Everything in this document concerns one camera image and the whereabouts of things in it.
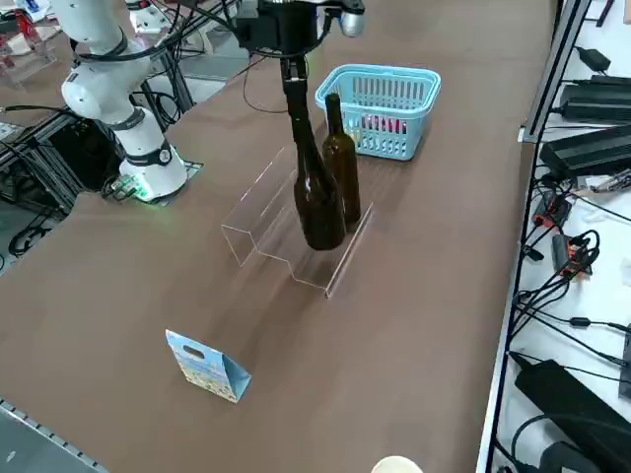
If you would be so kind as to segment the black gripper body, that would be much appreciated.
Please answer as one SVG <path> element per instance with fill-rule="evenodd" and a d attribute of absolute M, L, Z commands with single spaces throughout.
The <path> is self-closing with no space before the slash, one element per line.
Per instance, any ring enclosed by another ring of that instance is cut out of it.
<path fill-rule="evenodd" d="M 276 55 L 304 55 L 323 41 L 316 5 L 306 1 L 259 1 L 255 48 Z"/>

